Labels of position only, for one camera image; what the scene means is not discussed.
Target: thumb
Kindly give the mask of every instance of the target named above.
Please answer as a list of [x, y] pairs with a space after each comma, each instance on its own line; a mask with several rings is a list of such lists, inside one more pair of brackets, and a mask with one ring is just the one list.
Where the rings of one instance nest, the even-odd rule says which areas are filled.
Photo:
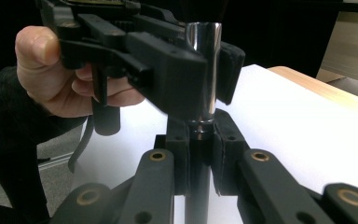
[[57, 36], [47, 27], [27, 26], [16, 36], [18, 65], [37, 69], [55, 64], [60, 59]]

